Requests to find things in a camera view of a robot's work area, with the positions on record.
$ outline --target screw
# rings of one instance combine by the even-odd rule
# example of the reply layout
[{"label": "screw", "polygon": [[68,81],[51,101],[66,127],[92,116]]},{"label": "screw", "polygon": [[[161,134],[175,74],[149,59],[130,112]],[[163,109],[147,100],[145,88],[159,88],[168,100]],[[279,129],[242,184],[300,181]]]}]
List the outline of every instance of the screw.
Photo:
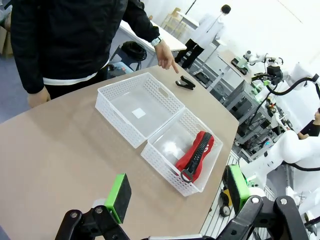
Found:
[{"label": "screw", "polygon": [[76,216],[78,216],[78,214],[75,211],[73,213],[71,213],[72,218],[75,218]]},{"label": "screw", "polygon": [[280,202],[281,202],[281,204],[286,205],[288,201],[287,201],[287,199],[282,198],[282,199],[280,200]]},{"label": "screw", "polygon": [[96,212],[97,214],[102,213],[102,208],[101,208],[101,207],[98,207],[98,208],[95,210],[95,212]]},{"label": "screw", "polygon": [[253,198],[251,199],[251,202],[252,202],[253,204],[257,204],[257,203],[259,203],[259,198],[253,197]]}]

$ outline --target wristwatch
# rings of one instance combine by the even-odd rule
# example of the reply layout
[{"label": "wristwatch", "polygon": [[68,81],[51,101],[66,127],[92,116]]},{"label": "wristwatch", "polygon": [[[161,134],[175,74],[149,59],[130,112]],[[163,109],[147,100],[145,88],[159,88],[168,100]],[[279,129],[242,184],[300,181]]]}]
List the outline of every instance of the wristwatch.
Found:
[{"label": "wristwatch", "polygon": [[162,39],[163,39],[163,38],[162,38],[161,36],[157,36],[155,39],[152,40],[151,45],[152,45],[153,47],[156,46],[156,45],[158,45],[158,44],[161,42]]}]

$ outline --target red object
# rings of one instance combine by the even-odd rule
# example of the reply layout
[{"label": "red object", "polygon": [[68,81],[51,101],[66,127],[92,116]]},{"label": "red object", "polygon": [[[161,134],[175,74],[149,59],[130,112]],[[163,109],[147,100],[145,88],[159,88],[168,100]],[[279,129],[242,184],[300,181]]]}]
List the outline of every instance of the red object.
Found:
[{"label": "red object", "polygon": [[[198,146],[200,145],[200,143],[202,142],[203,140],[203,137],[205,135],[205,131],[200,131],[197,135],[196,135],[196,138],[195,140],[193,141],[193,145],[192,147],[188,150],[188,152],[180,158],[180,160],[175,164],[175,167],[181,172],[183,169],[186,168],[186,166],[188,165],[188,163],[192,160],[191,158],[193,157],[195,151],[197,150]],[[199,165],[198,167],[196,168],[196,171],[193,175],[193,178],[192,178],[192,183],[198,179],[201,171],[202,171],[202,165],[203,165],[203,160],[204,158],[207,156],[207,154],[211,151],[213,145],[214,145],[214,137],[211,136],[209,141],[208,141],[208,144],[205,148],[205,150],[203,151],[203,154],[202,154],[202,157],[201,157],[201,160],[199,162]]]}]

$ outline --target brown tabletop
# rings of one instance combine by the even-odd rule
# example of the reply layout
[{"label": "brown tabletop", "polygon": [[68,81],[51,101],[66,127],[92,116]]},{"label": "brown tabletop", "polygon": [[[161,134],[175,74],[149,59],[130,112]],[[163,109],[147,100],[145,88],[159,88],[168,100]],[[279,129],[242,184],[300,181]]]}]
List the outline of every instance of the brown tabletop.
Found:
[{"label": "brown tabletop", "polygon": [[234,71],[240,78],[246,80],[249,84],[251,83],[252,72],[251,69],[248,69],[248,73],[243,75],[235,66],[231,64],[231,61],[236,57],[236,55],[230,51],[226,50],[218,54],[218,57],[225,62],[225,64],[229,65],[232,71]]},{"label": "brown tabletop", "polygon": [[[183,197],[95,109],[97,88],[150,72],[223,141],[203,193]],[[186,77],[192,77],[180,68]],[[123,228],[132,240],[200,231],[226,165],[238,121],[196,80],[158,66],[107,80],[0,124],[0,225],[13,240],[52,240],[68,210],[87,212],[127,173],[132,197]]]}]

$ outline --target black pants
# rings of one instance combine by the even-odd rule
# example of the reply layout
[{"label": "black pants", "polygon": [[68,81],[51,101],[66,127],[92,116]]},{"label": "black pants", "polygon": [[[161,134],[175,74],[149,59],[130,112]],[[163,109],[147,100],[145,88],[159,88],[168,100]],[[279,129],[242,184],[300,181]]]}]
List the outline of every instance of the black pants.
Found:
[{"label": "black pants", "polygon": [[104,80],[107,80],[107,73],[108,66],[105,66],[104,68],[100,69],[93,78],[87,81],[81,81],[72,85],[45,85],[45,87],[48,90],[51,99],[55,99],[62,95],[88,87],[92,84],[100,83]]},{"label": "black pants", "polygon": [[204,49],[191,39],[186,42],[185,46],[186,50],[181,50],[174,60],[176,63],[179,63],[181,59],[187,54],[187,52],[191,51],[190,56],[187,56],[186,60],[182,64],[183,69],[189,69],[196,58],[204,51]]}]

